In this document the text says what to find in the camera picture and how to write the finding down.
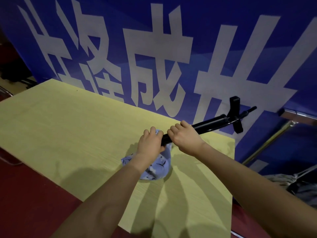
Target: wooden tabletop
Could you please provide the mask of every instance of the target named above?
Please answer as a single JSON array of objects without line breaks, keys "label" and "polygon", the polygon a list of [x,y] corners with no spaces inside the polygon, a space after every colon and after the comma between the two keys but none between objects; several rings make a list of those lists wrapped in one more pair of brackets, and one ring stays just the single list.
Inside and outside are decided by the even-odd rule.
[{"label": "wooden tabletop", "polygon": [[[84,201],[136,150],[144,129],[177,121],[49,80],[0,103],[0,147]],[[203,139],[234,157],[234,140]],[[230,237],[232,196],[193,157],[172,149],[163,180],[139,181],[119,226],[154,237]]]}]

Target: light blue fabric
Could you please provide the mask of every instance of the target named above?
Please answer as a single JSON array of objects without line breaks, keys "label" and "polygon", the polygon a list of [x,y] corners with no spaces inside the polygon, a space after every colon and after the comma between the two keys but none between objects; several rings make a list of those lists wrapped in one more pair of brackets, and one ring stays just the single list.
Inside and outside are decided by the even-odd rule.
[{"label": "light blue fabric", "polygon": [[[171,149],[172,144],[167,144],[166,148],[163,152],[161,152],[156,160],[153,162],[153,164],[150,165],[149,168],[147,168],[143,174],[141,175],[141,180],[158,180],[161,178],[164,178],[171,167]],[[125,166],[130,162],[131,159],[133,159],[134,154],[131,154],[129,156],[126,156],[121,159],[122,165]]]}]

